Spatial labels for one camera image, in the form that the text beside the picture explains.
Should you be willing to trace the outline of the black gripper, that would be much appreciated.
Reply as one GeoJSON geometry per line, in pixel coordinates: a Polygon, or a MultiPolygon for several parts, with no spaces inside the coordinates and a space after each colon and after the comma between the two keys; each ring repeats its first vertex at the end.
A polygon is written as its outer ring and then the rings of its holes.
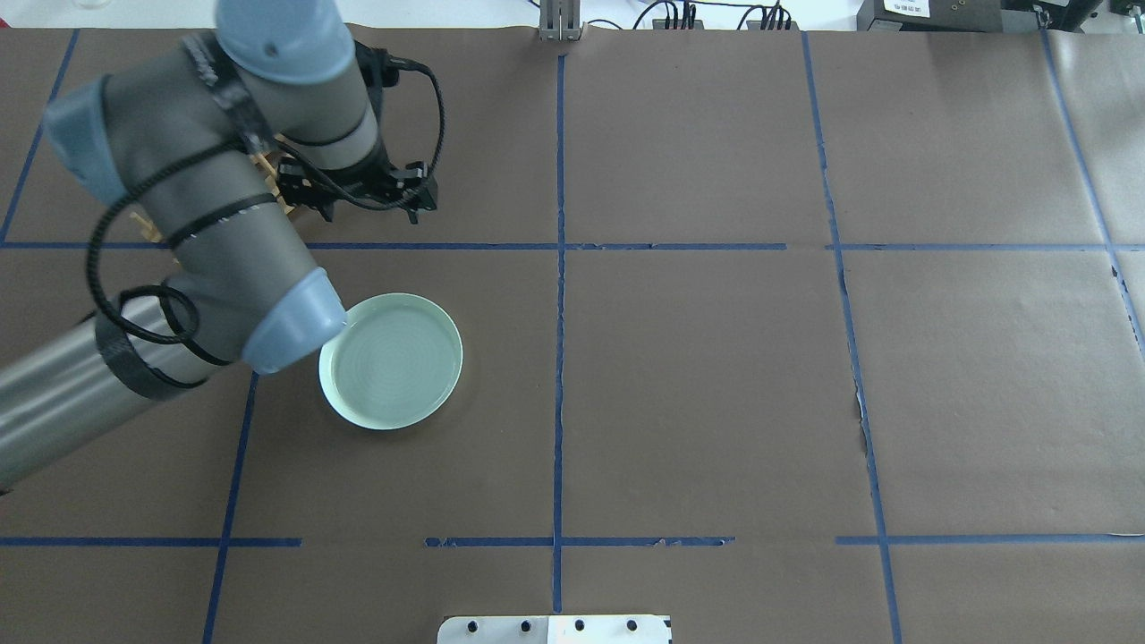
{"type": "Polygon", "coordinates": [[[380,152],[344,170],[322,170],[297,155],[283,155],[276,163],[276,187],[289,207],[314,209],[327,223],[339,201],[376,212],[401,209],[413,225],[439,209],[437,179],[425,163],[398,167],[380,152]]]}

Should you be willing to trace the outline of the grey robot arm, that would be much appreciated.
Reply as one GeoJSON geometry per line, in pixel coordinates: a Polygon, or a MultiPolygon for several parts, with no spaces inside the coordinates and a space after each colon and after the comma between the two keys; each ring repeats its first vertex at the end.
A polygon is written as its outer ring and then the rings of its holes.
{"type": "Polygon", "coordinates": [[[425,63],[355,40],[333,1],[218,1],[175,50],[54,99],[41,128],[103,205],[85,245],[93,311],[3,369],[3,493],[147,408],[242,362],[269,375],[347,323],[287,207],[437,207],[398,167],[384,93],[425,63]]]}

